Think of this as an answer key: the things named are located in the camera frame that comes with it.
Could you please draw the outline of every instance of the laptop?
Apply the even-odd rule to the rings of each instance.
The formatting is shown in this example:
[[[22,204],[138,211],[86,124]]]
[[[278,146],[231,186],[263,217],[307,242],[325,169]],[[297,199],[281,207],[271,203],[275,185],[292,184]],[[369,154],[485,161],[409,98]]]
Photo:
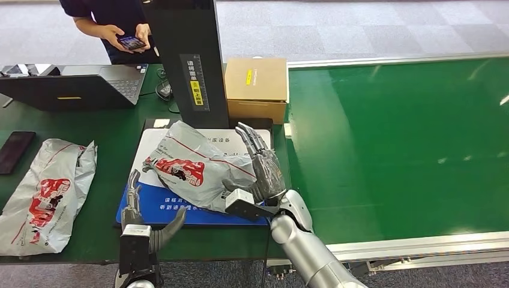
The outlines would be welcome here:
[[[55,67],[45,76],[2,77],[0,93],[50,112],[131,108],[138,101],[146,68],[146,64]]]

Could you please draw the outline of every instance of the black smartphone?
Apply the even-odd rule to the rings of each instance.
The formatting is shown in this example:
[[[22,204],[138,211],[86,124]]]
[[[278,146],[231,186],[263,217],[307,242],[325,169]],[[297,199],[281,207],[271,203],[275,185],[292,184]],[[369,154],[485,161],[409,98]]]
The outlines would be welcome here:
[[[14,131],[0,149],[0,175],[11,174],[19,159],[26,151],[35,132]]]
[[[120,36],[118,42],[128,50],[136,50],[146,46],[145,42],[134,36]]]

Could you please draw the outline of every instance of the black pole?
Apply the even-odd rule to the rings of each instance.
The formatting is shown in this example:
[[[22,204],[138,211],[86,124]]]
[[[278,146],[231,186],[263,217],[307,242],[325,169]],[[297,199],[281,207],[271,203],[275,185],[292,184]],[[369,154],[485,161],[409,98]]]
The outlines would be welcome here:
[[[229,128],[215,0],[142,0],[182,120]]]

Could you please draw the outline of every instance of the person's hand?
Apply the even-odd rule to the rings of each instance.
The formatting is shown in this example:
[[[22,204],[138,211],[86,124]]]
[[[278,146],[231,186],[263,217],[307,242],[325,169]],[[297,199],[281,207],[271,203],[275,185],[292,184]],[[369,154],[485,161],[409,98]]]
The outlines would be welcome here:
[[[113,47],[117,48],[122,52],[127,52],[130,54],[134,53],[129,49],[125,48],[124,46],[122,46],[122,44],[118,42],[118,38],[116,36],[117,35],[122,36],[125,34],[124,31],[122,31],[122,29],[118,28],[115,25],[104,25],[101,26],[100,29],[101,29],[100,31],[101,39],[108,41]]]
[[[138,24],[136,26],[136,38],[142,40],[146,46],[140,49],[134,50],[135,52],[143,53],[145,50],[150,49],[150,43],[148,42],[148,35],[150,35],[150,26],[148,24]]]

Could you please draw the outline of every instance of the dark shirt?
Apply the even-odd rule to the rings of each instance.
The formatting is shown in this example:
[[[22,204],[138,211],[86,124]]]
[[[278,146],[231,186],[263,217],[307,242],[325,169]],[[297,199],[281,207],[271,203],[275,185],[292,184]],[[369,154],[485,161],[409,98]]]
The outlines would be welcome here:
[[[92,17],[99,25],[116,25],[126,36],[134,36],[136,26],[146,23],[140,0],[60,0],[65,13],[72,17]],[[149,37],[151,48],[143,53],[129,54],[102,40],[112,64],[160,63],[154,51],[154,40]]]

